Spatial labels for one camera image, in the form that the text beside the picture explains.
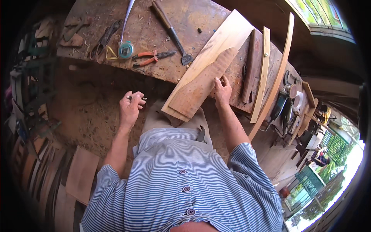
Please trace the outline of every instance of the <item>hand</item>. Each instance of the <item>hand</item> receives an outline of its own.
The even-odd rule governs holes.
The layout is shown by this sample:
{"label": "hand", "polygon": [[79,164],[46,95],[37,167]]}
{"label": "hand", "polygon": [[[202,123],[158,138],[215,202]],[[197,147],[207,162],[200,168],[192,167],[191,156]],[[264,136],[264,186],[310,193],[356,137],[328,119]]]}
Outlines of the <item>hand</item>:
{"label": "hand", "polygon": [[127,92],[124,98],[120,101],[120,128],[128,129],[129,131],[133,128],[139,114],[139,110],[143,108],[142,105],[145,101],[141,98],[144,94],[141,92]]}
{"label": "hand", "polygon": [[229,99],[232,94],[232,88],[229,84],[229,80],[226,78],[226,76],[221,77],[222,82],[219,80],[219,78],[215,77],[215,99],[216,99],[216,108],[220,109],[224,106],[229,106]]}

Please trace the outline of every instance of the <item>pants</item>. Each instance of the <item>pants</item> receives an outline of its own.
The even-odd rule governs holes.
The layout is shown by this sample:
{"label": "pants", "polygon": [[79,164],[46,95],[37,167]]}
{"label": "pants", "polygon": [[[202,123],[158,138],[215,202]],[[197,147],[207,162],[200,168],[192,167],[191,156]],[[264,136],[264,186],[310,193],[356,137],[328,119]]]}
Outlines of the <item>pants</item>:
{"label": "pants", "polygon": [[[170,128],[170,127],[174,128],[174,126],[171,125],[169,118],[167,118],[165,116],[165,113],[161,111],[161,108],[164,105],[164,103],[165,102],[163,101],[156,101],[149,108],[143,129],[142,129],[142,134],[154,128]],[[200,126],[203,126],[205,128],[205,135],[210,137],[209,127],[207,125],[204,111],[201,107],[195,113],[193,118],[191,118],[188,122],[183,122],[180,126],[175,126],[175,127],[190,128],[190,129],[195,129],[198,132],[200,132],[201,131]]]}

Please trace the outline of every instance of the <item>wooden workbench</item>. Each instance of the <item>wooden workbench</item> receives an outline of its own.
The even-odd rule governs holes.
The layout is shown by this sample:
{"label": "wooden workbench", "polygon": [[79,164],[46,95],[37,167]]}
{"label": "wooden workbench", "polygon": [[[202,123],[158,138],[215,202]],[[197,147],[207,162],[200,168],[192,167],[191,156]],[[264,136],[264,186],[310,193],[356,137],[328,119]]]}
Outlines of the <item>wooden workbench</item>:
{"label": "wooden workbench", "polygon": [[[125,28],[124,40],[131,41],[135,47],[134,53],[157,50],[158,52],[177,50],[172,40],[168,39],[168,35],[164,30],[161,22],[156,15],[151,11],[151,0],[136,1],[130,12],[127,25]],[[74,6],[69,12],[67,19],[79,18],[81,15],[91,16],[94,18],[93,23],[88,27],[82,27],[77,34],[86,39],[86,45],[83,45],[78,51],[74,51],[69,47],[59,47],[57,55],[61,57],[83,59],[89,61],[88,52],[97,43],[103,35],[105,29],[113,22],[119,19],[124,19],[129,0],[76,0]],[[161,1],[165,12],[178,34],[184,50],[195,58],[207,41],[211,38],[214,31],[223,23],[230,14],[230,11],[209,0],[163,0]],[[117,54],[118,43],[121,36],[121,27],[111,37],[108,45]],[[198,33],[197,29],[201,28],[202,33]],[[249,45],[248,38],[239,53],[228,67],[226,76],[229,78],[233,92],[230,99],[230,105],[248,114],[252,112],[253,102],[244,104],[240,99],[243,90],[242,67],[246,64],[247,51]],[[266,92],[269,93],[276,73],[278,71],[282,53],[278,48],[271,43],[270,46],[270,61],[269,71],[266,85]],[[181,65],[180,52],[172,57],[160,59],[157,63],[151,63],[145,67],[135,69],[132,68],[133,61],[128,60],[106,60],[105,52],[98,58],[98,63],[104,63],[114,67],[130,69],[134,72],[155,77],[164,81],[177,84],[183,74],[186,72],[186,67]],[[299,77],[290,63],[287,63],[286,69],[290,73]],[[255,77],[252,91],[257,91],[259,76]],[[301,84],[298,85],[298,90],[302,91]],[[306,93],[304,92],[302,109],[307,104]],[[265,94],[263,104],[267,99],[268,94]],[[270,119],[270,112],[267,114],[266,120]]]}

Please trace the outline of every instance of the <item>blue and white striped shirt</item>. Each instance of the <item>blue and white striped shirt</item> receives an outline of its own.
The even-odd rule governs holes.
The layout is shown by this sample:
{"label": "blue and white striped shirt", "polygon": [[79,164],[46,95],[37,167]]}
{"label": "blue and white striped shirt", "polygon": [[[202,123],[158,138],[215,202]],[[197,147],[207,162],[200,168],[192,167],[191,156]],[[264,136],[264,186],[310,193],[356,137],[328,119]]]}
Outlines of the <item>blue and white striped shirt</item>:
{"label": "blue and white striped shirt", "polygon": [[82,218],[89,231],[169,231],[209,222],[218,231],[280,231],[281,201],[249,143],[228,167],[210,138],[186,128],[156,128],[133,148],[128,179],[105,165]]}

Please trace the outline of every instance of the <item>orange-handled pliers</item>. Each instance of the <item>orange-handled pliers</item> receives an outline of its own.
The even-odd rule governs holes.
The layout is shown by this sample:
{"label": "orange-handled pliers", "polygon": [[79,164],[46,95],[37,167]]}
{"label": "orange-handled pliers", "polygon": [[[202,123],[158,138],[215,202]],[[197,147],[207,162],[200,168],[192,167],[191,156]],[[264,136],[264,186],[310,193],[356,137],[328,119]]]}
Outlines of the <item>orange-handled pliers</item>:
{"label": "orange-handled pliers", "polygon": [[139,53],[138,55],[135,55],[132,57],[133,60],[135,59],[138,59],[139,57],[142,57],[142,56],[152,56],[151,59],[148,59],[146,61],[143,61],[141,63],[135,63],[133,65],[133,68],[138,68],[138,67],[143,67],[147,64],[150,64],[154,61],[158,61],[158,59],[161,59],[161,58],[165,58],[165,57],[168,57],[168,56],[172,56],[176,53],[177,51],[169,51],[169,52],[160,52],[160,53],[157,53],[156,50],[154,50],[153,52],[142,52],[142,53]]}

